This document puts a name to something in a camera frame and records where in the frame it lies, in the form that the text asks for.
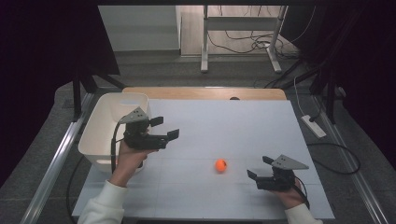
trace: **person's arm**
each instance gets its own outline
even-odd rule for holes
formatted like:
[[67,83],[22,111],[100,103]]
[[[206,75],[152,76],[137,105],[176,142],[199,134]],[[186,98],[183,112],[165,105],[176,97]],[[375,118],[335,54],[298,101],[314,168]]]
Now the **person's arm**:
[[121,141],[116,170],[106,181],[100,194],[88,201],[78,223],[121,223],[124,214],[122,205],[128,193],[126,184],[140,163],[153,151],[158,150],[135,150]]
[[[296,179],[296,185],[300,188],[300,182]],[[304,200],[295,189],[288,191],[272,191],[285,205],[286,217],[289,224],[322,224],[320,220],[314,219]]]

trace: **white wall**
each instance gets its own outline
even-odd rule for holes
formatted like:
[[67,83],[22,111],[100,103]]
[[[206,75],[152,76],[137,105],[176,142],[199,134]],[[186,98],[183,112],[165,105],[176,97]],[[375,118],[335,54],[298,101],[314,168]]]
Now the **white wall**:
[[179,6],[100,6],[114,51],[180,49]]

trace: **white plastic bin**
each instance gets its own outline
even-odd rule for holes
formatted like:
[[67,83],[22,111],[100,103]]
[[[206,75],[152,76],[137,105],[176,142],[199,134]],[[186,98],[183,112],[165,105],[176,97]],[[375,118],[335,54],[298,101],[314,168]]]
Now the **white plastic bin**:
[[[99,99],[78,144],[79,152],[98,170],[111,172],[110,145],[117,122],[139,106],[148,114],[149,98],[147,95],[108,93]],[[123,138],[124,131],[125,124],[121,124],[117,132],[117,140]]]

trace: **white sleeve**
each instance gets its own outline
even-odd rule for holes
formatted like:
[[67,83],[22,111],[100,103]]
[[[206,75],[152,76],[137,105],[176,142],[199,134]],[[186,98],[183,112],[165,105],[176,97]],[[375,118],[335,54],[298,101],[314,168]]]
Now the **white sleeve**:
[[304,203],[285,211],[289,224],[322,224],[314,219]]
[[98,196],[88,201],[78,219],[78,224],[120,224],[124,214],[122,204],[128,189],[112,185],[106,181]]

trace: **metal rail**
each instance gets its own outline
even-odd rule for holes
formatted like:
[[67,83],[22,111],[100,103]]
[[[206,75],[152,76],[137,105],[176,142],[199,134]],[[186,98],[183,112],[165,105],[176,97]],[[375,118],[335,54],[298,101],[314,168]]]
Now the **metal rail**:
[[82,113],[79,119],[76,122],[72,122],[69,128],[64,135],[64,139],[59,145],[52,162],[49,165],[47,172],[45,173],[43,179],[41,180],[40,185],[35,192],[35,196],[29,204],[29,207],[26,209],[26,212],[21,220],[21,224],[24,223],[36,223],[40,214],[46,204],[48,197],[50,196],[50,192],[55,184],[56,179],[58,178],[59,173],[64,166],[64,161],[67,158],[67,155],[70,151],[71,146],[78,134],[79,129],[87,117],[88,108],[92,101],[93,94],[87,93],[84,96],[82,101]]
[[[314,97],[314,101],[316,101],[316,105],[319,104],[318,100]],[[327,118],[325,113],[320,114],[327,130],[331,133],[330,136],[334,143],[346,147],[346,143],[344,142],[343,137],[338,132],[338,129],[335,124],[332,124],[331,121]],[[341,159],[343,160],[344,164],[348,171],[353,171],[358,164],[352,158],[352,156],[345,152],[344,150],[339,150]],[[351,176],[356,189],[358,190],[361,198],[363,199],[370,216],[372,217],[375,224],[389,224],[389,221],[382,209],[381,204],[379,203],[378,199],[376,198],[373,190],[371,189],[370,185],[367,183],[366,179],[364,178],[361,172],[357,172],[356,174]]]

